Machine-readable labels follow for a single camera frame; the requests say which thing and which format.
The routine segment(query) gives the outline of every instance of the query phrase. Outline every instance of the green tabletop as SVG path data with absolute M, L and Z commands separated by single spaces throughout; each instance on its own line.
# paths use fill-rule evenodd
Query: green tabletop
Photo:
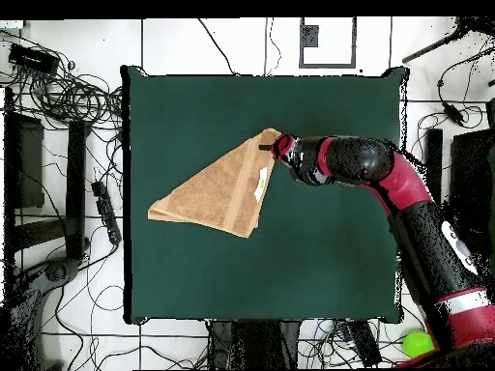
M 276 163 L 249 239 L 147 211 L 264 128 L 398 143 L 406 69 L 376 78 L 128 73 L 132 316 L 398 319 L 396 244 L 365 189 L 299 185 Z

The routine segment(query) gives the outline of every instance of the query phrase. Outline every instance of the black cable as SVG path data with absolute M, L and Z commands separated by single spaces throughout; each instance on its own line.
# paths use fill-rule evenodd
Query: black cable
M 206 26 L 206 24 L 203 22 L 203 20 L 201 20 L 201 18 L 198 18 L 197 19 L 201 25 L 204 27 L 204 29 L 206 30 L 206 32 L 208 33 L 208 36 L 210 36 L 210 39 L 212 40 L 213 44 L 215 45 L 215 47 L 217 48 L 217 50 L 220 52 L 220 54 L 223 56 L 223 58 L 225 59 L 225 61 L 227 62 L 227 66 L 228 66 L 228 69 L 230 70 L 230 72 L 232 72 L 233 75 L 240 75 L 238 72 L 235 72 L 232 70 L 232 68 L 230 67 L 230 62 L 228 61 L 228 58 L 227 56 L 225 55 L 225 53 L 221 50 L 221 48 L 218 46 L 217 42 L 215 41 L 215 39 L 213 38 L 212 36 L 212 33 L 210 33 L 210 30 L 208 30 L 208 27 Z
M 458 63 L 452 64 L 450 67 L 445 69 L 444 72 L 442 73 L 442 75 L 440 76 L 440 79 L 438 80 L 438 83 L 437 83 L 438 97 L 439 97 L 440 101 L 444 102 L 444 99 L 442 98 L 442 93 L 440 92 L 440 88 L 443 87 L 445 84 L 444 83 L 444 76 L 448 71 L 454 69 L 455 67 L 457 67 L 461 64 L 469 63 L 471 61 L 476 62 L 476 60 L 479 60 L 479 58 L 484 57 L 485 55 L 491 54 L 493 51 L 495 51 L 495 47 L 487 48 L 485 51 L 480 51 L 479 53 L 477 53 L 477 54 L 475 54 L 469 58 L 466 58 L 465 60 L 459 61 Z
M 478 106 L 466 106 L 466 103 L 465 103 L 465 100 L 466 100 L 466 96 L 467 96 L 467 93 L 468 93 L 468 90 L 469 90 L 469 86 L 471 84 L 471 75 L 472 75 L 472 72 L 473 72 L 473 68 L 475 66 L 475 64 L 477 63 L 477 61 L 481 58 L 481 57 L 484 57 L 488 54 L 491 54 L 493 51 L 495 51 L 495 47 L 490 47 L 490 48 L 487 48 L 485 51 L 482 51 L 482 49 L 484 48 L 484 46 L 488 43 L 490 39 L 486 40 L 486 42 L 481 46 L 481 49 L 480 51 L 475 54 L 474 56 L 472 57 L 469 57 L 465 60 L 462 60 L 462 61 L 459 61 L 455 64 L 452 64 L 451 66 L 449 66 L 447 69 L 444 70 L 444 72 L 442 73 L 442 75 L 440 76 L 440 79 L 438 80 L 438 83 L 437 83 L 437 92 L 438 92 L 438 97 L 440 99 L 440 101 L 442 102 L 442 105 L 444 106 L 445 108 L 445 113 L 447 114 L 447 116 L 456 124 L 458 124 L 460 127 L 463 127 L 463 128 L 466 128 L 466 129 L 473 129 L 473 128 L 476 128 L 479 124 L 481 124 L 481 121 L 482 121 L 482 111 L 481 109 L 478 107 Z M 441 93 L 441 88 L 445 85 L 444 83 L 444 76 L 445 74 L 454 69 L 455 67 L 461 65 L 461 64 L 465 64 L 465 63 L 468 63 L 468 62 L 471 62 L 473 61 L 473 65 L 471 66 L 470 70 L 469 70 L 469 74 L 468 74 L 468 81 L 467 81 L 467 86 L 466 86 L 466 91 L 464 93 L 464 98 L 463 98 L 463 101 L 462 101 L 462 104 L 464 105 L 464 110 L 458 110 L 453 104 L 447 104 L 443 97 L 442 97 L 442 93 Z M 463 112 L 466 114 L 467 118 L 464 118 L 461 114 L 461 112 Z M 476 111 L 477 113 L 480 114 L 480 120 L 479 122 L 474 125 L 474 126 L 466 126 L 465 124 L 467 124 L 469 122 L 469 111 Z
M 62 243 L 60 246 L 55 247 L 55 248 L 54 248 L 51 252 L 49 252 L 49 253 L 46 255 L 46 257 L 45 257 L 44 259 L 47 261 L 47 260 L 48 260 L 48 258 L 50 257 L 50 255 L 51 255 L 53 252 L 57 251 L 57 250 L 58 250 L 58 249 L 60 249 L 61 247 L 64 247 L 65 245 L 66 245 L 65 243 Z
M 95 262 L 91 262 L 89 265 L 86 265 L 83 268 L 79 268 L 78 271 L 84 271 L 85 269 L 89 268 L 90 266 L 93 266 L 93 265 L 97 264 L 98 262 L 101 262 L 102 260 L 110 257 L 111 255 L 113 255 L 117 251 L 118 248 L 119 248 L 118 244 L 113 246 L 112 250 L 110 250 L 110 252 L 106 256 L 101 257 L 100 259 L 96 260 Z
M 270 36 L 269 37 L 270 37 L 270 42 L 272 42 L 272 44 L 275 46 L 275 48 L 278 51 L 278 60 L 277 60 L 277 64 L 272 69 L 270 69 L 270 71 L 268 71 L 268 74 L 267 75 L 270 75 L 270 73 L 273 70 L 276 70 L 278 68 L 278 63 L 280 62 L 280 59 L 282 58 L 282 53 L 280 52 L 280 48 L 278 48 L 278 46 L 274 43 L 274 41 L 272 39 L 272 29 L 274 27 L 274 20 L 275 20 L 275 18 L 272 17 L 272 24 L 270 25 Z
M 135 349 L 129 350 L 128 352 L 123 352 L 123 353 L 112 353 L 112 354 L 110 354 L 110 355 L 105 356 L 105 357 L 102 359 L 102 361 L 100 361 L 100 364 L 98 364 L 98 366 L 97 366 L 97 371 L 101 371 L 103 363 L 104 363 L 104 362 L 105 362 L 108 358 L 110 358 L 110 357 L 119 357 L 119 356 L 126 356 L 126 355 L 129 355 L 129 354 L 131 354 L 131 353 L 137 352 L 137 351 L 138 351 L 138 350 L 140 350 L 140 349 L 147 349 L 147 350 L 150 350 L 152 353 L 154 353 L 154 354 L 155 354 L 155 355 L 157 355 L 158 357 L 161 357 L 161 358 L 163 358 L 163 359 L 166 359 L 167 361 L 172 362 L 173 364 L 172 364 L 170 367 L 166 368 L 166 370 L 170 370 L 170 369 L 172 369 L 173 367 L 175 367 L 176 365 L 177 365 L 177 366 L 179 366 L 179 367 L 180 367 L 181 369 L 183 369 L 183 370 L 190 370 L 190 369 L 191 369 L 191 368 L 183 367 L 183 366 L 181 365 L 181 363 L 182 363 L 182 362 L 189 362 L 191 366 L 193 366 L 193 365 L 194 365 L 194 363 L 193 363 L 191 360 L 189 360 L 189 359 L 182 359 L 182 360 L 180 360 L 180 361 L 177 361 L 177 360 L 175 360 L 175 359 L 173 359 L 173 358 L 166 357 L 166 356 L 164 356 L 164 355 L 160 354 L 160 353 L 159 353 L 159 352 L 157 352 L 157 351 L 156 351 L 153 347 L 150 347 L 150 346 L 141 346 L 141 347 L 136 347 Z
M 80 336 L 80 334 L 78 334 L 77 332 L 75 332 L 74 330 L 72 330 L 71 328 L 68 328 L 66 325 L 64 325 L 62 323 L 62 321 L 60 320 L 60 318 L 58 317 L 58 309 L 60 307 L 60 304 L 62 303 L 62 299 L 64 298 L 64 290 L 65 290 L 65 286 L 62 286 L 62 293 L 60 295 L 60 299 L 58 300 L 58 303 L 57 303 L 57 306 L 55 307 L 55 318 L 57 319 L 57 322 L 58 324 L 63 327 L 65 330 L 67 330 L 68 332 L 72 333 L 73 335 L 77 336 L 77 338 L 80 340 L 81 342 L 81 345 L 79 347 L 79 350 L 77 351 L 77 353 L 75 354 L 75 356 L 73 357 L 73 360 L 71 361 L 71 363 L 69 364 L 69 367 L 67 368 L 67 371 L 71 371 L 71 368 L 73 367 L 73 363 L 75 362 L 75 359 L 79 356 L 79 354 L 81 353 L 82 351 L 82 348 L 84 346 L 84 340 L 82 339 L 82 337 Z

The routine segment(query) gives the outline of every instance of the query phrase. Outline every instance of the cable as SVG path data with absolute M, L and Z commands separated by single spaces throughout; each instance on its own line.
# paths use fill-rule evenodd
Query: cable
M 270 75 L 270 73 L 273 70 L 276 70 L 278 68 L 278 63 L 280 62 L 280 59 L 282 58 L 282 53 L 280 52 L 280 48 L 278 48 L 278 46 L 274 43 L 274 41 L 272 39 L 272 29 L 274 27 L 274 20 L 275 20 L 275 18 L 272 17 L 272 24 L 270 25 L 270 35 L 269 35 L 269 37 L 270 37 L 270 42 L 272 42 L 272 44 L 275 46 L 275 48 L 278 51 L 278 60 L 277 60 L 277 64 L 272 69 L 270 69 L 270 71 L 268 71 L 268 74 L 267 75 Z
M 71 363 L 69 364 L 69 367 L 67 368 L 67 371 L 71 371 L 71 368 L 73 367 L 73 363 L 75 362 L 75 359 L 79 356 L 79 354 L 81 353 L 82 351 L 82 347 L 84 346 L 84 340 L 82 339 L 81 335 L 78 334 L 77 332 L 75 332 L 74 330 L 72 330 L 71 328 L 68 328 L 66 325 L 64 325 L 62 323 L 62 321 L 60 320 L 60 318 L 58 317 L 58 309 L 60 307 L 60 304 L 62 303 L 62 299 L 64 298 L 64 293 L 65 293 L 65 286 L 62 286 L 62 293 L 60 295 L 60 299 L 58 299 L 58 303 L 57 303 L 57 306 L 55 307 L 55 317 L 57 319 L 57 322 L 58 324 L 63 327 L 65 330 L 67 330 L 68 332 L 72 333 L 73 335 L 77 336 L 77 338 L 80 340 L 81 342 L 81 345 L 79 347 L 79 350 L 77 351 L 77 353 L 75 354 L 75 356 L 73 357 L 73 360 L 71 361 Z
M 221 50 L 221 48 L 218 46 L 217 42 L 215 41 L 215 39 L 213 38 L 212 36 L 212 33 L 210 33 L 210 30 L 208 30 L 208 27 L 206 26 L 206 24 L 203 22 L 203 20 L 201 20 L 201 18 L 198 18 L 197 19 L 201 25 L 204 27 L 204 29 L 206 30 L 206 32 L 208 33 L 208 36 L 210 36 L 210 39 L 212 40 L 213 44 L 215 45 L 215 47 L 217 48 L 217 50 L 220 52 L 220 54 L 223 56 L 223 58 L 225 59 L 225 61 L 227 62 L 227 66 L 228 66 L 228 69 L 230 70 L 230 72 L 232 72 L 232 75 L 240 75 L 238 72 L 235 72 L 232 70 L 232 68 L 230 67 L 230 62 L 228 61 L 228 58 L 227 56 L 225 55 L 225 53 Z
M 488 43 L 490 39 L 486 40 L 486 42 L 481 46 L 481 49 L 480 51 L 475 54 L 474 56 L 472 57 L 469 57 L 465 60 L 462 60 L 462 61 L 459 61 L 455 64 L 452 64 L 450 67 L 448 67 L 447 69 L 444 70 L 444 72 L 442 73 L 442 75 L 440 76 L 440 79 L 438 80 L 437 82 L 437 91 L 438 91 L 438 97 L 440 99 L 440 101 L 442 102 L 442 105 L 444 106 L 444 112 L 445 114 L 456 124 L 458 124 L 460 127 L 463 127 L 463 128 L 466 128 L 466 129 L 472 129 L 472 128 L 476 128 L 479 124 L 481 124 L 481 121 L 482 121 L 482 112 L 481 112 L 481 109 L 476 106 L 476 105 L 473 105 L 473 106 L 466 106 L 466 103 L 465 103 L 465 100 L 466 100 L 466 96 L 467 96 L 467 93 L 468 93 L 468 89 L 469 89 L 469 85 L 471 83 L 471 74 L 473 72 L 473 68 L 474 68 L 474 65 L 477 63 L 477 61 L 481 58 L 481 57 L 484 57 L 490 53 L 492 53 L 493 51 L 495 51 L 495 47 L 490 47 L 488 49 L 486 49 L 485 51 L 482 51 L 482 49 L 484 48 L 484 46 Z M 462 104 L 464 105 L 464 110 L 458 110 L 453 104 L 448 104 L 444 101 L 443 97 L 442 97 L 442 93 L 441 93 L 441 87 L 443 87 L 445 85 L 444 83 L 444 76 L 445 74 L 454 69 L 455 67 L 461 65 L 461 64 L 465 64 L 465 63 L 468 63 L 468 62 L 471 62 L 473 61 L 473 65 L 471 66 L 470 68 L 470 71 L 469 71 L 469 74 L 468 74 L 468 82 L 467 82 L 467 86 L 466 86 L 466 91 L 464 93 L 464 98 L 463 98 L 463 101 L 462 101 Z M 465 114 L 467 115 L 467 118 L 464 118 L 461 114 L 461 112 L 464 111 Z M 479 122 L 474 125 L 474 126 L 471 126 L 471 127 L 468 127 L 466 126 L 465 124 L 467 122 L 469 122 L 469 111 L 477 111 L 479 114 L 480 114 L 480 120 Z

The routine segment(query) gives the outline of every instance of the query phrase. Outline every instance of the folded towel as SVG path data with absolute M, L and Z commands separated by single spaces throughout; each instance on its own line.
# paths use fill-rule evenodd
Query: folded towel
M 155 202 L 148 218 L 198 223 L 248 238 L 258 225 L 275 162 L 258 145 L 273 144 L 278 136 L 268 128 L 248 139 Z

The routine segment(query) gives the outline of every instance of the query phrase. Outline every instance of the tennis ball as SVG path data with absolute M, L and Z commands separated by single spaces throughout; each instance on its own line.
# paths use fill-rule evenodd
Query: tennis ball
M 402 342 L 404 353 L 410 358 L 416 358 L 435 350 L 431 336 L 422 330 L 413 330 Z

